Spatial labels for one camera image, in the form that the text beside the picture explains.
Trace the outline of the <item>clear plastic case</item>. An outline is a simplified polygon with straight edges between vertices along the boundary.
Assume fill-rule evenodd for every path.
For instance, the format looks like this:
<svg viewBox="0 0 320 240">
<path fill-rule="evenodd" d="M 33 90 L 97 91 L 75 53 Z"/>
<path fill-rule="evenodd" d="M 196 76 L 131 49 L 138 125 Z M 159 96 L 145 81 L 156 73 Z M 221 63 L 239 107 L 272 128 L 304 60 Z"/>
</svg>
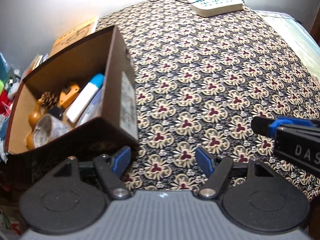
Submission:
<svg viewBox="0 0 320 240">
<path fill-rule="evenodd" d="M 101 97 L 102 97 L 102 89 L 99 89 L 93 99 L 90 101 L 82 115 L 80 116 L 76 127 L 79 127 L 86 122 L 92 120 L 93 118 L 97 117 L 99 106 L 101 103 Z"/>
</svg>

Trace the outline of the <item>white tube blue cap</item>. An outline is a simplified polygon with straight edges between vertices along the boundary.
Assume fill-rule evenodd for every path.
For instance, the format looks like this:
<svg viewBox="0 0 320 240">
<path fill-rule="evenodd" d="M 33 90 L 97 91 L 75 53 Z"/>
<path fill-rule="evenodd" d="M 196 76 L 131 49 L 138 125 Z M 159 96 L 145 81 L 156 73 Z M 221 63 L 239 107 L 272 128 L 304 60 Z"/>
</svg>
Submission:
<svg viewBox="0 0 320 240">
<path fill-rule="evenodd" d="M 66 117 L 71 123 L 74 124 L 78 120 L 81 113 L 85 110 L 90 101 L 103 86 L 103 83 L 104 75 L 99 73 L 92 77 L 89 83 L 85 85 L 66 113 Z"/>
</svg>

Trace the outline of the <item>brown gourd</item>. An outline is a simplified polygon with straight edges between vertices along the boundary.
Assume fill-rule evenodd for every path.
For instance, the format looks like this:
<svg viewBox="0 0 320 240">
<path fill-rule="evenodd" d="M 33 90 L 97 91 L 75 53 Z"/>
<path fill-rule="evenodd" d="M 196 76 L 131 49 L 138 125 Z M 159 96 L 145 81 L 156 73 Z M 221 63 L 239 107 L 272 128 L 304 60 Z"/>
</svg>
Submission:
<svg viewBox="0 0 320 240">
<path fill-rule="evenodd" d="M 42 118 L 45 114 L 46 110 L 43 108 L 43 100 L 40 98 L 36 102 L 36 106 L 31 114 L 28 116 L 28 122 L 31 127 L 31 132 L 26 137 L 26 143 L 28 150 L 33 150 L 35 148 L 33 143 L 33 133 L 38 121 Z"/>
</svg>

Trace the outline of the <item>brown cardboard box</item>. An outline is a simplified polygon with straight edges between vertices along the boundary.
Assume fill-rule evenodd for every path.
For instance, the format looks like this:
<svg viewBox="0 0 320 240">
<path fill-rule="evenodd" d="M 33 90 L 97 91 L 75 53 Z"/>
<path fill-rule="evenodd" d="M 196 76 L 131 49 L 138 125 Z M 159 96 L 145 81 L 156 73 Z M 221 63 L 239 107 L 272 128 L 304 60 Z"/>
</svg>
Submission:
<svg viewBox="0 0 320 240">
<path fill-rule="evenodd" d="M 135 70 L 113 25 L 61 50 L 22 80 L 4 148 L 11 157 L 86 157 L 138 144 Z"/>
</svg>

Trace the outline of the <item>patterned floral tablecloth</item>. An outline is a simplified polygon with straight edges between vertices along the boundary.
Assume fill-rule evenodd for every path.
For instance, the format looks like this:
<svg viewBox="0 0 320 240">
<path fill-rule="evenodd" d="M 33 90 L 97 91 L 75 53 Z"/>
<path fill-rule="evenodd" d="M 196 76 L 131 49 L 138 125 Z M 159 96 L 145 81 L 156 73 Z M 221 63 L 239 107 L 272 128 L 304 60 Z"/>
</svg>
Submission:
<svg viewBox="0 0 320 240">
<path fill-rule="evenodd" d="M 259 158 L 319 195 L 319 179 L 272 156 L 254 116 L 319 118 L 319 85 L 255 11 L 202 18 L 172 0 L 142 2 L 99 19 L 117 25 L 135 67 L 140 150 L 123 175 L 129 190 L 198 190 L 195 149 L 246 163 Z"/>
</svg>

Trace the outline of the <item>yellow tape measure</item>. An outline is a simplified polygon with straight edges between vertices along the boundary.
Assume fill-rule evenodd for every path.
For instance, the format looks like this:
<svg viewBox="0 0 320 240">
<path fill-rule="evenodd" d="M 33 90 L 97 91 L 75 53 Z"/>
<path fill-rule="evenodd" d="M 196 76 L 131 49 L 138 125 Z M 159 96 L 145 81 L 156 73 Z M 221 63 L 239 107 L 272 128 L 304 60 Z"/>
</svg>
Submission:
<svg viewBox="0 0 320 240">
<path fill-rule="evenodd" d="M 60 93 L 59 104 L 63 109 L 67 109 L 79 95 L 80 87 L 77 83 L 71 82 Z"/>
</svg>

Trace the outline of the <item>pine cone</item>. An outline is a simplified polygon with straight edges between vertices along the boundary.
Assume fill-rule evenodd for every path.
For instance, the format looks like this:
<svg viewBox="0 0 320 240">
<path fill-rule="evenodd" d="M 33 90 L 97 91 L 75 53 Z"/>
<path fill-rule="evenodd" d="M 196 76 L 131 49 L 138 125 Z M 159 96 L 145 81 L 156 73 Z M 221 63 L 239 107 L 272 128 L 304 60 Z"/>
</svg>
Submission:
<svg viewBox="0 0 320 240">
<path fill-rule="evenodd" d="M 57 106 L 59 98 L 51 92 L 44 92 L 41 96 L 41 106 L 46 110 L 50 110 Z"/>
</svg>

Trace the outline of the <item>light mattress edge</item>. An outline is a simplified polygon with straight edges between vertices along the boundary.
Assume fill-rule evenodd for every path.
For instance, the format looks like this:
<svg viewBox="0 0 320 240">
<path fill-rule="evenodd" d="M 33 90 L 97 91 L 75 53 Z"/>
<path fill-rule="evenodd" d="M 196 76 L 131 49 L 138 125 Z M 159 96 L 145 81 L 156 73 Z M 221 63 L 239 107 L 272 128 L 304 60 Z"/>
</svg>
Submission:
<svg viewBox="0 0 320 240">
<path fill-rule="evenodd" d="M 292 16 L 283 12 L 255 11 L 291 47 L 310 74 L 319 80 L 319 45 Z"/>
</svg>

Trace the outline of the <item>white power strip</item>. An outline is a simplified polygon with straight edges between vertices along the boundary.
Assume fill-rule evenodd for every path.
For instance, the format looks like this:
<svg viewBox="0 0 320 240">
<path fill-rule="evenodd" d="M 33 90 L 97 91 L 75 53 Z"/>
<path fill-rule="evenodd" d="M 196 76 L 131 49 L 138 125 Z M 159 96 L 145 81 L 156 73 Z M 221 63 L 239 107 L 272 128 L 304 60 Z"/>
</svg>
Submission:
<svg viewBox="0 0 320 240">
<path fill-rule="evenodd" d="M 242 0 L 189 0 L 190 7 L 201 17 L 212 17 L 243 10 Z"/>
</svg>

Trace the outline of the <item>stack of books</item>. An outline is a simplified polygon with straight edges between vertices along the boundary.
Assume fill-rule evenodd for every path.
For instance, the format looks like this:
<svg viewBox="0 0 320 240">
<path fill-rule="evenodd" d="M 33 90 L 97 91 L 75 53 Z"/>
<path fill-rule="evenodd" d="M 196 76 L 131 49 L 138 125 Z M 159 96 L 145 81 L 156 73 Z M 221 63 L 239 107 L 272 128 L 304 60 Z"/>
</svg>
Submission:
<svg viewBox="0 0 320 240">
<path fill-rule="evenodd" d="M 28 76 L 33 70 L 35 70 L 41 63 L 46 61 L 49 57 L 49 54 L 46 53 L 45 55 L 37 54 L 34 59 L 32 60 L 29 67 L 23 72 L 21 79 L 23 80 L 26 76 Z"/>
</svg>

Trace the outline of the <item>plush toys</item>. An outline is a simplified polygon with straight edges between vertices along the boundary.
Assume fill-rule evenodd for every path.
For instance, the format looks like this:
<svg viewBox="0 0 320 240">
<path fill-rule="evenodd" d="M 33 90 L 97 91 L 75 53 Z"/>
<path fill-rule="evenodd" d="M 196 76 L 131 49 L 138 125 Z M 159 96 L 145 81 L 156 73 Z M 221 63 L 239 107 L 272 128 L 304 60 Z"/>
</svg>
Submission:
<svg viewBox="0 0 320 240">
<path fill-rule="evenodd" d="M 9 116 L 21 81 L 19 69 L 9 66 L 1 54 L 1 115 Z"/>
</svg>

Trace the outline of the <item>yellow book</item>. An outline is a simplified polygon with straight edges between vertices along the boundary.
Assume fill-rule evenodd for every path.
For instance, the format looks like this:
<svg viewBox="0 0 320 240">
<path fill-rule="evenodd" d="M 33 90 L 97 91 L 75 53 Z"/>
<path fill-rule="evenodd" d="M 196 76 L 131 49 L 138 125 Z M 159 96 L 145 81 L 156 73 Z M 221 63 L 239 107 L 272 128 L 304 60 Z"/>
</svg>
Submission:
<svg viewBox="0 0 320 240">
<path fill-rule="evenodd" d="M 49 57 L 55 55 L 74 42 L 94 33 L 97 27 L 98 19 L 98 16 L 94 16 L 57 38 L 49 53 Z"/>
</svg>

